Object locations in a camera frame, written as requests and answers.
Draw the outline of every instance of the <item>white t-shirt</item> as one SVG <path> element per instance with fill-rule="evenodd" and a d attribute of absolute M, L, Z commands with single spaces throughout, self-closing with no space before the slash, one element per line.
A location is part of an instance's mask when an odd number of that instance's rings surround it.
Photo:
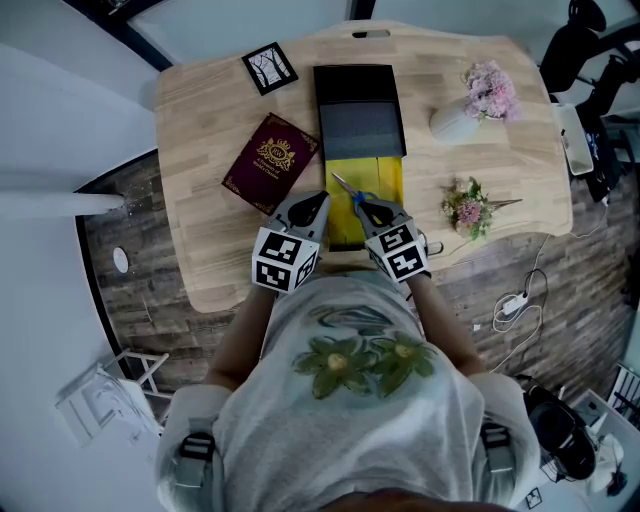
<path fill-rule="evenodd" d="M 540 452 L 520 387 L 464 377 L 389 288 L 305 284 L 277 302 L 265 347 L 235 392 L 179 390 L 159 449 L 161 468 L 190 419 L 215 419 L 227 511 L 311 511 L 383 488 L 513 506 L 530 490 Z M 514 472 L 489 471 L 484 421 L 509 430 Z"/>

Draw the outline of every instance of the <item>strap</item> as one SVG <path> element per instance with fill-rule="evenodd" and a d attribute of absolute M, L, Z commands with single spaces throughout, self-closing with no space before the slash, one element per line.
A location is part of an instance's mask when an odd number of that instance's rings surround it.
<path fill-rule="evenodd" d="M 515 460 L 511 449 L 509 431 L 495 423 L 485 423 L 481 429 L 482 442 L 487 452 L 487 462 L 491 473 L 515 474 Z"/>
<path fill-rule="evenodd" d="M 174 498 L 185 512 L 224 512 L 224 466 L 209 420 L 191 420 L 177 454 Z"/>

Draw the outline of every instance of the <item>yellow paper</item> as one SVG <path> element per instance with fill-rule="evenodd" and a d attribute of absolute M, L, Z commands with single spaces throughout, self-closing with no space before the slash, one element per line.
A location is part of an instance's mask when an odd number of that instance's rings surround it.
<path fill-rule="evenodd" d="M 327 160 L 326 187 L 331 196 L 329 209 L 329 242 L 332 248 L 360 249 L 365 236 L 362 224 L 353 210 L 353 199 L 333 177 L 336 173 L 355 190 L 371 192 L 379 199 L 403 204 L 402 159 L 355 158 Z"/>

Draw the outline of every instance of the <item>cable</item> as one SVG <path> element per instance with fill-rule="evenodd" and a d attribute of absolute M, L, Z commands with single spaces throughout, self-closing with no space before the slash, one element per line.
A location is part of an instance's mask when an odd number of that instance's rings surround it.
<path fill-rule="evenodd" d="M 533 269 L 530 270 L 527 273 L 527 276 L 525 277 L 525 281 L 524 281 L 524 286 L 523 288 L 527 289 L 527 290 L 531 290 L 531 282 L 533 281 L 533 275 L 536 272 L 540 272 L 543 277 L 544 277 L 544 281 L 545 281 L 545 295 L 544 295 L 544 300 L 542 302 L 542 306 L 538 306 L 537 304 L 531 304 L 529 306 L 527 306 L 526 308 L 524 307 L 525 304 L 523 304 L 522 306 L 520 306 L 518 308 L 518 310 L 513 314 L 513 316 L 511 316 L 511 318 L 507 318 L 504 320 L 501 320 L 500 318 L 498 318 L 498 316 L 500 315 L 500 311 L 502 310 L 502 306 L 504 305 L 504 302 L 509 299 L 509 298 L 515 298 L 517 297 L 517 295 L 514 294 L 509 294 L 506 295 L 504 297 L 502 297 L 501 299 L 499 299 L 494 308 L 493 308 L 493 330 L 496 332 L 500 332 L 500 333 L 507 333 L 509 332 L 513 326 L 518 322 L 518 320 L 520 320 L 520 318 L 522 318 L 522 316 L 524 316 L 524 314 L 529 310 L 529 309 L 537 309 L 540 311 L 540 316 L 538 317 L 538 325 L 536 325 L 536 328 L 533 330 L 533 332 L 527 336 L 527 338 L 520 342 L 510 353 L 509 355 L 507 355 L 507 357 L 505 357 L 493 370 L 491 370 L 491 373 L 495 372 L 496 370 L 498 370 L 498 368 L 500 368 L 504 363 L 506 363 L 509 359 L 511 359 L 511 357 L 520 349 L 522 348 L 529 340 L 531 340 L 535 334 L 540 331 L 540 334 L 542 334 L 541 328 L 544 324 L 544 306 L 547 302 L 547 296 L 549 295 L 549 280 L 547 279 L 547 275 L 540 270 L 539 268 L 537 269 Z M 509 324 L 509 326 L 506 329 L 499 329 L 498 326 L 496 324 Z"/>
<path fill-rule="evenodd" d="M 600 228 L 600 226 L 602 225 L 602 222 L 607 217 L 607 212 L 608 211 L 609 211 L 609 207 L 605 205 L 604 214 L 600 218 L 600 222 L 598 222 L 598 225 L 595 228 L 593 228 L 591 231 L 589 231 L 588 233 L 585 233 L 583 235 L 576 235 L 575 233 L 572 233 L 571 231 L 569 231 L 569 234 L 574 238 L 587 238 L 588 236 L 593 235 Z"/>
<path fill-rule="evenodd" d="M 573 236 L 574 238 L 577 238 L 577 239 L 586 238 L 588 236 L 593 235 L 598 229 L 600 229 L 600 226 L 604 222 L 604 219 L 607 217 L 607 211 L 608 210 L 609 210 L 609 206 L 608 206 L 608 204 L 605 203 L 604 214 L 602 215 L 602 217 L 598 221 L 597 226 L 595 228 L 593 228 L 591 231 L 589 231 L 588 233 L 585 233 L 585 234 L 582 234 L 582 235 L 576 235 L 575 233 L 570 231 L 569 234 L 571 236 Z M 525 304 L 523 304 L 522 306 L 520 306 L 518 308 L 518 310 L 515 312 L 515 314 L 511 318 L 508 318 L 508 319 L 505 319 L 505 320 L 500 320 L 498 318 L 498 315 L 500 314 L 500 312 L 502 310 L 502 306 L 504 305 L 505 301 L 507 301 L 508 299 L 511 299 L 511 298 L 517 298 L 518 297 L 517 295 L 511 293 L 509 295 L 505 295 L 501 299 L 498 299 L 498 301 L 496 301 L 495 306 L 493 307 L 493 330 L 496 331 L 496 332 L 500 332 L 500 333 L 509 332 L 511 330 L 511 328 L 517 323 L 517 321 L 529 309 L 539 309 L 540 310 L 540 317 L 538 319 L 538 325 L 536 325 L 536 328 L 534 329 L 534 331 L 523 342 L 519 343 L 511 352 L 509 352 L 509 355 L 507 355 L 507 357 L 505 357 L 493 370 L 491 370 L 491 373 L 495 372 L 504 363 L 506 363 L 509 359 L 511 359 L 511 357 L 521 347 L 523 347 L 531 338 L 533 338 L 533 336 L 537 332 L 539 332 L 538 341 L 542 337 L 542 328 L 544 326 L 544 313 L 543 313 L 543 310 L 544 310 L 544 306 L 545 306 L 545 304 L 547 302 L 547 296 L 549 295 L 549 280 L 547 279 L 547 275 L 542 270 L 540 270 L 538 268 L 538 260 L 540 258 L 540 254 L 542 253 L 542 249 L 544 249 L 544 246 L 546 245 L 547 241 L 549 240 L 549 237 L 551 237 L 551 234 L 548 234 L 546 236 L 546 238 L 544 239 L 544 242 L 542 242 L 542 245 L 540 246 L 540 249 L 538 249 L 538 252 L 536 254 L 536 259 L 533 262 L 533 268 L 527 273 L 527 277 L 525 278 L 525 285 L 524 285 L 525 291 L 522 293 L 522 296 L 524 298 L 529 297 L 529 295 L 531 294 L 531 285 L 533 283 L 533 275 L 536 272 L 540 272 L 544 276 L 544 281 L 545 281 L 545 295 L 544 295 L 544 300 L 542 302 L 542 306 L 529 305 L 526 308 L 524 308 Z M 509 327 L 507 327 L 507 329 L 501 330 L 501 329 L 498 329 L 498 327 L 496 326 L 496 323 L 510 324 L 510 325 L 509 325 Z"/>

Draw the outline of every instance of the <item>shoulder strap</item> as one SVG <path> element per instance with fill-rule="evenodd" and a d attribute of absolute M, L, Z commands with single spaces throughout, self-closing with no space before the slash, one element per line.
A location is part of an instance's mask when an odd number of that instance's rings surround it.
<path fill-rule="evenodd" d="M 211 422 L 191 420 L 191 433 L 175 457 L 172 501 L 176 512 L 225 512 L 224 466 L 210 434 Z"/>

